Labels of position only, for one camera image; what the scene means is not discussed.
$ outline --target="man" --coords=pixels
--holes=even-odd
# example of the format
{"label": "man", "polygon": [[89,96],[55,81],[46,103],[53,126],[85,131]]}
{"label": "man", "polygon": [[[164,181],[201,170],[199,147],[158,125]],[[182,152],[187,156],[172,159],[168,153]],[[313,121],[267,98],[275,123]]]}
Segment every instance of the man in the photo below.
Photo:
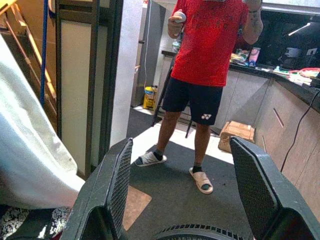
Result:
{"label": "man", "polygon": [[146,167],[167,161],[165,148],[172,136],[181,112],[190,102],[191,117],[196,122],[194,140],[195,160],[189,172],[198,189],[211,194],[213,186],[202,170],[202,162],[210,139],[226,85],[229,60],[235,43],[242,33],[244,40],[254,44],[262,30],[261,0],[177,0],[168,19],[168,35],[176,39],[182,28],[184,37],[168,83],[163,108],[166,113],[161,124],[154,152],[140,156],[135,164]]}

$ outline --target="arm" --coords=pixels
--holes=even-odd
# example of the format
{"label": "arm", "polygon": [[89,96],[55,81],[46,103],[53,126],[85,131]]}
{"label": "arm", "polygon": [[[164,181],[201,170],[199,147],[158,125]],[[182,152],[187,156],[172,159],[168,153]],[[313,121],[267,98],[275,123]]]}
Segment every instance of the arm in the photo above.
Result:
{"label": "arm", "polygon": [[246,20],[243,38],[248,44],[254,44],[262,30],[264,25],[261,20],[261,0],[247,0],[246,4],[249,8],[248,18]]}

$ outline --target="wooden cabinet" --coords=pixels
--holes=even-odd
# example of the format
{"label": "wooden cabinet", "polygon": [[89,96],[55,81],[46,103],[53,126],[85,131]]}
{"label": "wooden cabinet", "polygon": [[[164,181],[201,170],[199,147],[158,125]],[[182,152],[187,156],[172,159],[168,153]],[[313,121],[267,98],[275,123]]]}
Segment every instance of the wooden cabinet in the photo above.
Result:
{"label": "wooden cabinet", "polygon": [[229,71],[214,127],[222,129],[227,121],[254,126],[269,81],[268,78]]}
{"label": "wooden cabinet", "polygon": [[[256,124],[256,143],[280,170],[308,105],[276,81],[268,89]],[[310,109],[301,122],[283,174],[320,220],[320,114]]]}
{"label": "wooden cabinet", "polygon": [[295,185],[309,205],[318,221],[320,220],[320,139]]}
{"label": "wooden cabinet", "polygon": [[268,78],[240,73],[228,108],[226,121],[236,121],[253,126],[268,84]]}
{"label": "wooden cabinet", "polygon": [[226,117],[228,114],[232,97],[235,92],[239,75],[240,74],[237,71],[228,71],[226,86],[223,88],[219,111],[214,123],[214,127],[217,129],[224,128],[224,125],[226,123]]}
{"label": "wooden cabinet", "polygon": [[[291,145],[294,140],[297,125],[299,119],[306,112],[308,106],[304,104],[303,111],[297,114],[295,121],[291,122],[291,125],[287,127],[285,134],[283,135],[283,143],[289,142],[287,145]],[[296,142],[292,150],[290,151],[287,161],[284,165],[283,174],[288,180],[297,185],[300,176],[304,172],[310,157],[315,150],[317,142],[320,139],[320,114],[313,109],[310,109],[309,113],[304,117],[301,122]],[[285,146],[282,151],[282,155],[279,157],[284,158],[289,147]],[[320,181],[320,175],[313,176],[315,180]]]}

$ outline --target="cardboard box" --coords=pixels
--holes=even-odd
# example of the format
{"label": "cardboard box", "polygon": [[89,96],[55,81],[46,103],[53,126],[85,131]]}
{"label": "cardboard box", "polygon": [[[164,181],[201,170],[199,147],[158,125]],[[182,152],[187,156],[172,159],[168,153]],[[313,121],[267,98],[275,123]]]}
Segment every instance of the cardboard box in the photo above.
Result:
{"label": "cardboard box", "polygon": [[230,138],[232,136],[238,136],[251,143],[255,143],[255,129],[252,126],[236,121],[227,121],[221,131],[218,148],[231,153]]}

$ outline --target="black frame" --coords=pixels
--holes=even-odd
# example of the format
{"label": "black frame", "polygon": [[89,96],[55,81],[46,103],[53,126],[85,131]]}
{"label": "black frame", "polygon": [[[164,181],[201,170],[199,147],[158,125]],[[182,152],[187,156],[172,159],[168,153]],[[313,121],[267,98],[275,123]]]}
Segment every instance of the black frame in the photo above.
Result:
{"label": "black frame", "polygon": [[93,132],[94,95],[97,66],[99,25],[107,27],[106,60],[103,80],[100,143],[98,163],[110,148],[111,124],[116,86],[116,73],[120,42],[123,0],[110,0],[109,8],[100,7],[100,0],[56,0],[56,109],[57,134],[62,138],[62,74],[61,74],[61,22],[62,20],[91,24],[90,61],[88,79],[85,179],[92,172],[91,148]]}

